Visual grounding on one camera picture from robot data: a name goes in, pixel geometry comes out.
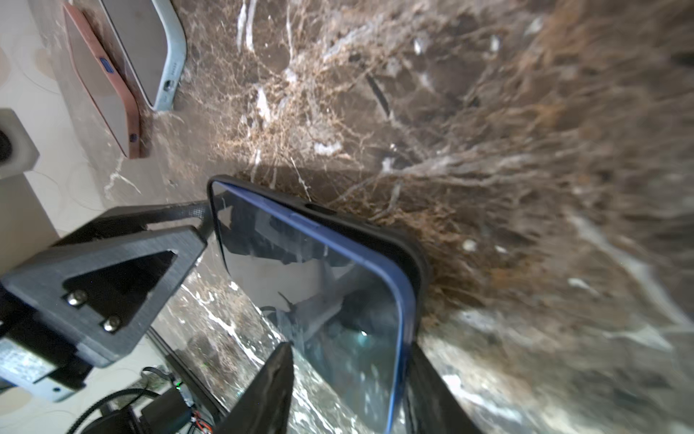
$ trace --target metal screw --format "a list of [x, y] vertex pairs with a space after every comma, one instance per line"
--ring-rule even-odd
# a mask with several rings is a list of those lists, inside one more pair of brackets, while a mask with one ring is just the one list
[[67, 301], [67, 304], [70, 306], [77, 307], [87, 301], [87, 293], [82, 290], [75, 290], [67, 295], [65, 301]]
[[107, 318], [106, 321], [103, 323], [103, 329], [109, 333], [115, 332], [116, 330], [118, 330], [120, 326], [121, 319], [116, 316]]

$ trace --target pink phone case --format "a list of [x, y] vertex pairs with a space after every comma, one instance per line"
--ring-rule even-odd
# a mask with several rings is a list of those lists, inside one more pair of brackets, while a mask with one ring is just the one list
[[[111, 59], [108, 57], [108, 54], [106, 54], [106, 51], [103, 49], [101, 44], [99, 43], [99, 40], [96, 38], [94, 32], [92, 31], [91, 26], [89, 25], [89, 22], [87, 22], [87, 19], [85, 16], [80, 12], [79, 9], [76, 7], [64, 3], [62, 5], [63, 11], [65, 13], [65, 21], [67, 20], [72, 20], [74, 23], [75, 27], [78, 29], [80, 35], [84, 39], [85, 43], [89, 47], [89, 50], [91, 51], [92, 55], [94, 56], [95, 60], [99, 63], [102, 64], [101, 72], [106, 76], [110, 84], [113, 86], [113, 89], [115, 90], [116, 94], [118, 97], [123, 101], [123, 107], [125, 108], [125, 125], [123, 125], [123, 128], [127, 129], [127, 144], [122, 144], [118, 141], [116, 134], [114, 131], [111, 129], [111, 126], [108, 125], [108, 121], [104, 117], [103, 113], [99, 109], [99, 107], [96, 104], [96, 101], [94, 100], [94, 97], [90, 94], [89, 89], [85, 85], [85, 81], [83, 77], [80, 75], [80, 72], [78, 71], [77, 64], [75, 62], [75, 57], [73, 53], [73, 48], [70, 43], [69, 35], [68, 35], [68, 50], [70, 52], [70, 60], [72, 61], [72, 67], [75, 70], [75, 73], [77, 74], [77, 77], [80, 79], [80, 82], [82, 83], [82, 86], [85, 88], [88, 94], [90, 94], [90, 99], [92, 100], [92, 103], [94, 104], [94, 107], [96, 110], [99, 112], [101, 117], [104, 119], [104, 122], [106, 123], [106, 127], [109, 129], [111, 132], [111, 135], [116, 139], [116, 142], [118, 143], [119, 147], [121, 148], [121, 151], [125, 155], [126, 158], [139, 158], [140, 157], [140, 148], [139, 148], [139, 111], [137, 109], [137, 102], [135, 102], [135, 98], [132, 93], [130, 93], [130, 90], [128, 89], [128, 86], [126, 86], [125, 82], [123, 81], [123, 78], [118, 74], [118, 71], [115, 70], [113, 67], [113, 62], [111, 62]], [[102, 59], [104, 59], [107, 63], [106, 65], [103, 64]], [[106, 67], [109, 67], [112, 69], [111, 72], [107, 71]]]

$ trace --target phone screen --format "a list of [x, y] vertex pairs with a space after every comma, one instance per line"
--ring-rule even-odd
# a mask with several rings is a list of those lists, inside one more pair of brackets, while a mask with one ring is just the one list
[[231, 279], [356, 415], [388, 429], [400, 317], [375, 273], [213, 183]]
[[75, 69], [94, 100], [94, 104], [99, 109], [103, 120], [113, 133], [113, 137], [123, 152], [128, 155], [130, 138], [123, 99], [116, 93], [113, 84], [106, 77], [108, 73], [104, 71], [104, 66], [99, 59], [94, 57], [87, 42], [77, 29], [77, 25], [67, 14], [65, 15], [65, 25], [67, 26], [67, 37], [75, 62]]
[[167, 61], [167, 35], [152, 0], [101, 0], [150, 104]]

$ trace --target brown marble countertop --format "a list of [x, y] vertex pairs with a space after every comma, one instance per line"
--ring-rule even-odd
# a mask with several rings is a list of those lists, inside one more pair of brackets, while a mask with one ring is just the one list
[[[418, 341], [486, 432], [692, 432], [690, 1], [173, 0], [187, 60], [154, 113], [75, 0], [138, 99], [140, 160], [79, 85], [61, 2], [29, 3], [108, 206], [226, 173], [401, 228], [434, 270]], [[278, 339], [214, 248], [155, 328], [229, 406]], [[297, 365], [293, 432], [366, 432]]]

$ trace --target black phone case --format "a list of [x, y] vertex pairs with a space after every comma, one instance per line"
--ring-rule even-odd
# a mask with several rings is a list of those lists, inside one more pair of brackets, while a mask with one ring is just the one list
[[[418, 325], [422, 313], [424, 294], [431, 279], [431, 269], [424, 250], [415, 239], [400, 231], [372, 224], [351, 214], [337, 212], [300, 197], [276, 192], [229, 175], [216, 175], [208, 181], [210, 204], [212, 203], [212, 184], [214, 182], [231, 184], [266, 197], [381, 253], [395, 262], [412, 284], [417, 302], [416, 323]], [[217, 234], [217, 220], [213, 220], [215, 221], [214, 232]]]

